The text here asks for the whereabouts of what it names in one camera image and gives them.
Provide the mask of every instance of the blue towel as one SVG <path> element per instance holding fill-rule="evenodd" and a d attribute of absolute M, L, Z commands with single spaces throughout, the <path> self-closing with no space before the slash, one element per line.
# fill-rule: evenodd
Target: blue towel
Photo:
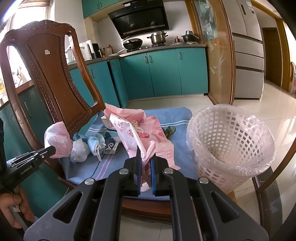
<path fill-rule="evenodd" d="M 181 169 L 179 170 L 185 177 L 197 179 L 197 167 L 194 160 L 194 153 L 189 151 L 186 144 L 186 128 L 192 113 L 185 107 L 168 108 L 158 110 L 146 110 L 146 115 L 155 115 L 159 120 L 161 126 L 166 129 L 168 126 L 175 126 L 176 132 L 169 137 L 169 140 L 174 144 L 174 160 L 175 164 Z M 102 135 L 106 132 L 101 117 L 104 115 L 103 111 L 98 113 L 86 133 L 86 136 L 100 133 Z M 99 163 L 98 158 L 90 154 L 87 160 L 83 163 L 74 163 L 68 157 L 61 158 L 67 180 L 80 184 L 88 177 L 96 180 L 107 178 L 113 171 L 123 167 L 124 161 L 129 158 L 124 146 L 120 143 L 114 155 L 102 154 L 102 161 Z M 152 195 L 152 190 L 141 192 L 138 197 L 140 199 L 148 200 L 169 200 L 168 196 L 155 197 Z"/>

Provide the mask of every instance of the window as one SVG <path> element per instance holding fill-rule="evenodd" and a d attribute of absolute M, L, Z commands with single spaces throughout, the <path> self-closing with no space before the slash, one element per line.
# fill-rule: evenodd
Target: window
<path fill-rule="evenodd" d="M 33 22 L 48 19 L 49 7 L 23 7 L 19 8 L 16 13 L 10 18 L 5 28 L 0 32 L 0 42 L 4 38 L 4 35 L 11 29 L 21 28 L 22 26 Z M 7 49 L 12 77 L 15 87 L 22 85 L 23 83 L 31 80 L 31 77 L 20 57 L 17 50 L 13 46 L 9 46 Z M 0 106 L 8 101 L 6 95 L 3 76 L 0 68 Z"/>

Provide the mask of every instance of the refrigerator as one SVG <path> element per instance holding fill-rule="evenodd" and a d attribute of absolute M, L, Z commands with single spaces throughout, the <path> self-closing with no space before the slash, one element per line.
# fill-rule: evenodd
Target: refrigerator
<path fill-rule="evenodd" d="M 236 59 L 235 98 L 259 99 L 263 92 L 264 52 L 251 0 L 223 0 L 233 35 Z"/>

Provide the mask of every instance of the metal bolt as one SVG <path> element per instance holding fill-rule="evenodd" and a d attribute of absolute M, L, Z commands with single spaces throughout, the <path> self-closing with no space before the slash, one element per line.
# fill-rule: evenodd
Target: metal bolt
<path fill-rule="evenodd" d="M 172 174 L 174 172 L 173 169 L 167 167 L 166 169 L 164 169 L 165 174 Z"/>
<path fill-rule="evenodd" d="M 208 184 L 208 183 L 209 183 L 209 179 L 206 178 L 206 177 L 201 177 L 201 178 L 199 179 L 199 182 L 200 182 L 201 184 Z"/>
<path fill-rule="evenodd" d="M 128 174 L 128 169 L 126 169 L 126 168 L 121 168 L 121 169 L 119 170 L 119 173 L 120 173 L 121 175 L 126 175 L 126 174 Z"/>
<path fill-rule="evenodd" d="M 88 178 L 88 179 L 86 179 L 86 180 L 84 181 L 84 183 L 85 183 L 86 185 L 93 185 L 93 183 L 94 183 L 94 179 L 93 179 L 93 178 Z"/>

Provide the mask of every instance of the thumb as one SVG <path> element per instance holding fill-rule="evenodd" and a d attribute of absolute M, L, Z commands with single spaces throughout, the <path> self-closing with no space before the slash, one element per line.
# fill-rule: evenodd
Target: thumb
<path fill-rule="evenodd" d="M 0 208 L 5 209 L 12 205 L 19 205 L 22 198 L 19 195 L 12 193 L 3 193 L 0 195 Z"/>

